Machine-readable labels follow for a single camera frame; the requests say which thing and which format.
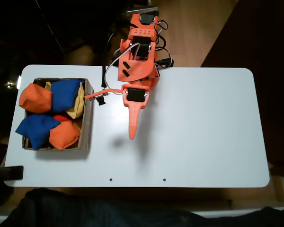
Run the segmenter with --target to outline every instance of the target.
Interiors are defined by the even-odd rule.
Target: white table
[[[24,166],[16,187],[264,187],[269,182],[252,73],[247,69],[161,71],[141,110],[134,140],[122,96],[95,101],[89,152],[31,151],[15,133],[18,99],[35,78],[87,78],[101,90],[101,67],[30,65],[22,72],[5,166]],[[111,88],[121,88],[117,68]]]

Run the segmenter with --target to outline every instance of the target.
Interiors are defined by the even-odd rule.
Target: orange bean bag
[[[21,93],[19,106],[30,112],[42,114],[51,110],[52,95],[51,91],[31,83]]]
[[[79,136],[80,131],[72,122],[61,122],[57,127],[51,129],[49,142],[55,148],[64,150],[74,144]]]

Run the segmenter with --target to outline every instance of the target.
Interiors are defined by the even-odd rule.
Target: floor
[[[172,55],[175,67],[200,67],[219,32],[232,12],[236,0],[154,0],[160,8],[160,19],[169,24],[161,34]],[[113,41],[118,48],[119,38]],[[158,58],[166,58],[161,52]],[[93,53],[83,46],[68,55],[67,64],[91,65]],[[264,188],[208,188],[208,189],[108,189],[57,188],[67,194],[118,198],[131,201],[227,201],[227,200],[283,200],[280,179],[273,177]],[[18,204],[31,188],[15,188],[8,204]]]

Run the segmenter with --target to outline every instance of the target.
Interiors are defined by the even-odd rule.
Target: dark fabric
[[[180,210],[94,201],[48,189],[28,192],[4,227],[284,227],[284,210],[266,207],[240,217],[203,218]]]

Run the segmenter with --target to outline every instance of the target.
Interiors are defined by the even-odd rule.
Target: wire
[[[118,53],[120,50],[121,50],[121,48],[119,48],[118,50],[116,50],[116,51],[114,52],[114,56],[115,56],[115,54]]]
[[[168,67],[163,67],[162,65],[160,65],[162,68],[164,68],[164,69],[167,69],[167,68],[169,68],[170,66],[171,66],[171,64],[172,64],[172,57],[171,57],[171,55],[170,55],[170,53],[168,52],[168,50],[166,50],[164,47],[160,47],[160,46],[158,46],[158,47],[156,47],[156,51],[158,51],[158,50],[165,50],[168,54],[169,54],[169,59],[170,59],[170,63],[169,63],[169,66]]]
[[[111,34],[111,36],[109,37],[109,39],[108,39],[108,41],[105,45],[105,48],[104,48],[104,54],[103,54],[103,60],[102,60],[102,84],[101,84],[101,86],[103,88],[106,88],[106,83],[104,81],[104,75],[105,75],[105,71],[106,71],[105,68],[106,68],[106,58],[107,58],[108,45],[109,45],[111,39],[113,38],[114,34],[115,34],[115,32],[113,32]]]
[[[134,57],[133,57],[133,60],[136,60],[136,57],[137,57],[137,53],[138,53],[139,48],[140,48],[140,45],[137,47],[136,53],[134,54]]]
[[[133,47],[135,47],[135,46],[138,46],[138,48],[139,48],[139,47],[140,47],[140,43],[135,43],[135,44],[129,46],[127,49],[125,49],[125,50],[123,51],[123,53],[120,54],[112,63],[110,63],[110,65],[109,65],[108,68],[106,69],[105,74],[104,74],[104,81],[105,81],[105,84],[106,84],[106,86],[107,86],[108,88],[110,88],[110,86],[108,85],[108,83],[107,83],[107,81],[106,81],[106,74],[107,74],[108,70],[110,69],[110,67],[111,67],[112,65],[114,65],[114,63],[115,63],[117,60],[119,60],[123,55],[125,55],[127,52],[129,52],[129,51],[130,51]]]
[[[55,37],[55,35],[53,34],[53,31],[51,30],[51,27],[49,27],[49,25],[48,25],[48,23],[47,23],[47,21],[46,21],[44,15],[43,15],[43,13],[42,13],[42,10],[41,10],[41,8],[40,8],[40,6],[39,6],[39,3],[37,2],[37,0],[35,0],[35,1],[36,1],[36,3],[37,3],[37,6],[39,7],[39,9],[40,9],[40,11],[41,11],[41,15],[42,15],[43,19],[45,20],[45,22],[46,22],[46,24],[47,24],[49,30],[51,31],[53,37],[55,38],[55,40],[56,40],[56,42],[57,42],[57,44],[58,44],[58,46],[60,47],[60,50],[62,51],[62,53],[63,53],[63,55],[64,55],[64,59],[65,59],[65,52],[64,52],[63,48],[61,47],[61,45],[60,45],[60,43],[58,42],[58,40],[57,40],[57,38]]]
[[[161,28],[159,32],[155,29],[155,31],[156,31],[156,33],[157,33],[156,44],[159,44],[160,38],[161,38],[161,39],[163,40],[163,42],[164,42],[164,44],[163,44],[162,47],[165,48],[165,46],[166,46],[166,40],[163,38],[163,36],[160,35],[160,32],[161,32],[162,30],[167,30],[168,27],[169,27],[169,25],[166,23],[165,20],[160,20],[160,21],[158,21],[157,23],[153,22],[153,24],[158,25],[158,26]]]
[[[164,23],[165,25],[166,25],[166,28],[163,28],[161,25],[160,25],[160,23]],[[167,24],[167,22],[165,21],[165,20],[159,20],[158,22],[157,22],[157,25],[159,25],[160,27],[161,27],[161,30],[163,29],[163,30],[167,30],[168,28],[169,28],[169,25]]]

